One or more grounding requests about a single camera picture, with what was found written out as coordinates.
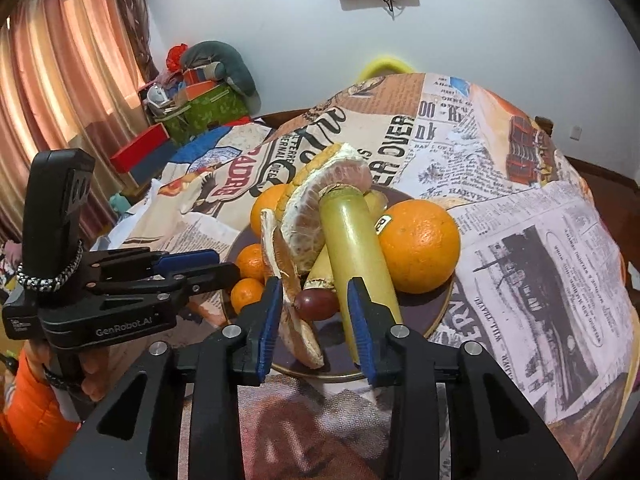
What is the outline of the person left hand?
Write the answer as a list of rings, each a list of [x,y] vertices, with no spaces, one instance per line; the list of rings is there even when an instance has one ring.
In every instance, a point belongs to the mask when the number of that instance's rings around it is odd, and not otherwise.
[[[28,340],[24,343],[24,352],[28,367],[38,382],[48,382],[46,371],[52,370],[55,354],[42,340]],[[72,378],[78,381],[81,391],[93,402],[101,401],[110,388],[110,350],[107,348],[90,349],[70,356],[73,366]]]

